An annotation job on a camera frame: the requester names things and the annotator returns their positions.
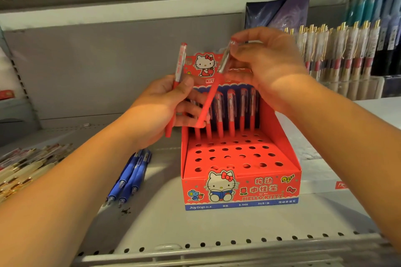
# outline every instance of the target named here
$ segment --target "purple package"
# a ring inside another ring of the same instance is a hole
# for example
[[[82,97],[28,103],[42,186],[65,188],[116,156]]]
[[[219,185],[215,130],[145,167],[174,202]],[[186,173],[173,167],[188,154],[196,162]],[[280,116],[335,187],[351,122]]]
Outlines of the purple package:
[[[306,25],[309,0],[274,0],[247,3],[245,28],[269,26],[284,30]]]

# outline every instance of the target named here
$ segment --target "hand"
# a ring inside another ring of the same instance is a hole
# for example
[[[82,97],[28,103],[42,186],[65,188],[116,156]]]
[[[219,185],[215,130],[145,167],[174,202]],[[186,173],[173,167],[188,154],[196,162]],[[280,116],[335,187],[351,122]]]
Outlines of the hand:
[[[164,134],[164,128],[175,115],[175,126],[194,127],[197,119],[184,115],[199,116],[202,109],[186,98],[203,104],[206,96],[193,89],[198,77],[185,74],[183,81],[173,90],[173,75],[153,81],[138,97],[133,105],[117,120],[128,136],[135,140],[138,148],[146,148]]]
[[[277,29],[257,27],[234,34],[233,40],[245,43],[234,46],[231,68],[248,68],[252,72],[230,70],[226,79],[253,85],[274,110],[285,112],[284,92],[313,82],[305,68],[298,47],[291,35]]]

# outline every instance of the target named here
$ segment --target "red cardboard box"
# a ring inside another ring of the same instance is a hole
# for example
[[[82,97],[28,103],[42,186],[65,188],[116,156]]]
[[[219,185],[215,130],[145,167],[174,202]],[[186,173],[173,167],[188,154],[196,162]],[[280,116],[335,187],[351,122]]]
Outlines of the red cardboard box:
[[[214,67],[199,66],[204,58],[217,64],[221,54],[198,53],[188,56],[184,72],[197,74],[213,82]],[[226,81],[219,91],[250,89],[250,85]],[[207,92],[210,87],[199,87]],[[235,123],[235,136],[224,131],[212,141],[201,129],[197,140],[193,129],[183,127],[181,143],[181,179],[186,210],[296,204],[301,184],[301,166],[273,109],[261,98],[259,119],[253,132],[249,118],[245,130]]]
[[[0,91],[0,100],[14,98],[14,92],[12,90],[2,90]]]

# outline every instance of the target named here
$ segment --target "hello kitty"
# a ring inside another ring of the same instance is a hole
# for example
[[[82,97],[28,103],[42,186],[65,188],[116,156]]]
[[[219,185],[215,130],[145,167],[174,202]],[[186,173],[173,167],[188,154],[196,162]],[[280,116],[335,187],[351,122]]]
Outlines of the hello kitty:
[[[216,62],[213,59],[213,54],[206,54],[205,56],[197,56],[197,60],[194,64],[194,67],[197,70],[202,70],[199,76],[208,77],[212,76],[214,73],[213,67],[216,65]]]
[[[222,171],[221,173],[210,172],[206,189],[210,191],[209,197],[212,202],[225,201],[233,199],[234,189],[237,189],[238,183],[234,179],[234,173]]]

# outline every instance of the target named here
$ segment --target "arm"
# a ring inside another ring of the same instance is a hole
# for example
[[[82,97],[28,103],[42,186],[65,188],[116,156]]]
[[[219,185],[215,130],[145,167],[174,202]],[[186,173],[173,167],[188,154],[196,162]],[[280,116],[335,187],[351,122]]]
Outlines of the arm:
[[[228,72],[227,78],[254,85],[292,120],[401,251],[401,208],[388,196],[401,188],[401,130],[311,78],[287,34],[256,28],[234,38],[263,44],[233,50],[234,66],[253,73]]]
[[[0,265],[69,266],[89,225],[129,157],[157,141],[177,112],[199,115],[185,98],[204,102],[187,76],[173,91],[173,76],[153,82],[119,119],[59,165],[0,206]],[[175,125],[195,126],[188,116]]]

